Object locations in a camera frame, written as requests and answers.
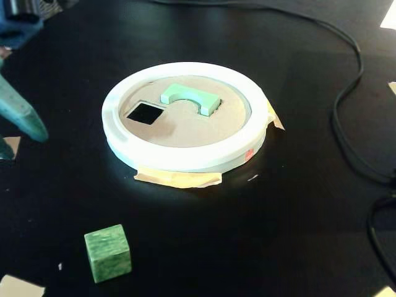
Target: green wooden block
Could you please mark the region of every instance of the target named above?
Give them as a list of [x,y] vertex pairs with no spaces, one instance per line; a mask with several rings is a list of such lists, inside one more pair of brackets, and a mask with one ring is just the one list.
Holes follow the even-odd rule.
[[84,235],[95,283],[131,272],[131,253],[122,225]]

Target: cord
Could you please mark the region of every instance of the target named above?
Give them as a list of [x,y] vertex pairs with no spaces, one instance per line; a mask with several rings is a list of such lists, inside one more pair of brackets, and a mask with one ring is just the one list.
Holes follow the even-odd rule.
[[[357,76],[344,88],[342,89],[334,103],[332,108],[332,113],[330,117],[332,129],[334,132],[334,136],[339,144],[340,150],[342,151],[344,157],[350,166],[360,175],[375,181],[379,184],[390,186],[393,189],[396,189],[396,171],[394,170],[393,174],[386,174],[380,172],[375,167],[372,166],[368,161],[366,161],[352,146],[350,140],[345,134],[342,125],[340,123],[340,119],[338,117],[338,109],[343,100],[359,85],[361,78],[364,73],[364,62],[361,55],[361,50],[357,41],[349,35],[346,31],[341,28],[333,25],[324,20],[319,20],[314,17],[310,17],[308,15],[295,13],[291,11],[287,11],[284,9],[280,9],[277,7],[269,7],[264,4],[253,3],[253,2],[245,2],[245,1],[187,1],[187,0],[175,0],[175,1],[167,1],[167,0],[146,0],[148,2],[153,2],[156,4],[165,4],[165,5],[183,5],[183,6],[200,6],[200,7],[234,7],[238,9],[249,9],[249,10],[261,10],[261,11],[272,11],[279,14],[289,15],[291,17],[295,17],[297,19],[307,20],[311,23],[314,23],[322,28],[325,28],[341,38],[344,42],[348,43],[356,55],[356,60],[358,63],[358,74]],[[389,207],[391,205],[396,205],[396,194],[393,192],[390,196],[385,197],[383,199],[379,199],[373,203],[370,208],[367,217],[367,232],[369,240],[373,246],[373,249],[379,258],[381,264],[383,265],[385,271],[388,273],[390,279],[396,284],[396,270],[392,267],[389,262],[384,250],[381,247],[381,244],[377,238],[376,229],[374,226],[374,216],[376,212],[380,209]]]
[[342,125],[340,123],[340,119],[338,117],[338,108],[342,101],[358,86],[360,80],[364,73],[364,62],[361,56],[361,50],[357,41],[346,31],[341,28],[333,25],[324,20],[319,20],[315,17],[311,17],[309,15],[300,14],[292,11],[287,11],[284,9],[280,9],[277,7],[270,7],[264,4],[253,3],[253,2],[245,2],[245,1],[186,1],[186,0],[147,0],[148,2],[153,2],[156,4],[164,4],[164,5],[179,5],[179,6],[199,6],[199,7],[233,7],[238,9],[249,9],[249,10],[260,10],[260,11],[272,11],[279,14],[289,15],[298,19],[304,19],[309,22],[312,22],[322,28],[329,30],[330,32],[336,34],[339,38],[341,38],[344,42],[348,43],[353,51],[356,54],[356,60],[358,62],[358,75],[343,89],[341,90],[333,104],[332,113],[330,117],[330,121],[332,124],[332,129],[335,135],[335,138],[339,144],[340,150],[342,151],[344,157],[350,164],[350,166],[361,176],[364,176],[372,181],[375,181],[379,184],[389,184],[391,182],[396,181],[396,179],[390,174],[385,174],[377,170],[372,166],[368,161],[366,161],[352,146],[350,140],[345,134]]
[[374,226],[374,217],[376,212],[392,205],[396,205],[396,193],[394,192],[391,192],[387,197],[376,200],[372,204],[367,216],[367,234],[382,266],[385,268],[385,271],[388,273],[388,276],[393,281],[393,283],[396,284],[396,270],[392,267],[388,257],[382,249],[377,238],[376,228]]

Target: black tabletop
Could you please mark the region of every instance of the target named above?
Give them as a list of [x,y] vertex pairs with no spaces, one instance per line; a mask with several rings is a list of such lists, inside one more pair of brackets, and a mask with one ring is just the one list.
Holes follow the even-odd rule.
[[[356,149],[391,171],[396,98],[387,82],[396,80],[396,32],[379,28],[391,0],[263,2],[356,37],[366,73],[341,121]],[[247,75],[286,127],[270,125],[258,154],[218,186],[135,181],[106,143],[101,106],[111,88],[175,61]],[[2,70],[50,139],[23,136],[17,161],[0,166],[0,277],[45,286],[45,296],[374,295],[391,283],[365,219],[388,190],[355,175],[329,122],[356,70],[353,51],[333,34],[273,12],[86,0],[57,15]],[[3,119],[0,127],[20,135]],[[96,285],[84,234],[119,223],[133,271]],[[396,265],[395,215],[383,213],[378,225]]]

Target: circular base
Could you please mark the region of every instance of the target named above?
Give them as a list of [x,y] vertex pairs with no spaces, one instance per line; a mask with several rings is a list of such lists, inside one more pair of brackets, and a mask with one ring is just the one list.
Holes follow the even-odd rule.
[[[248,121],[232,136],[198,147],[165,147],[128,131],[119,117],[125,100],[148,82],[181,75],[207,77],[235,88],[249,103],[251,115]],[[144,166],[168,171],[226,172],[247,162],[260,149],[272,116],[260,87],[239,72],[213,64],[177,62],[144,69],[122,80],[107,95],[102,120],[111,149],[120,160],[133,168]]]

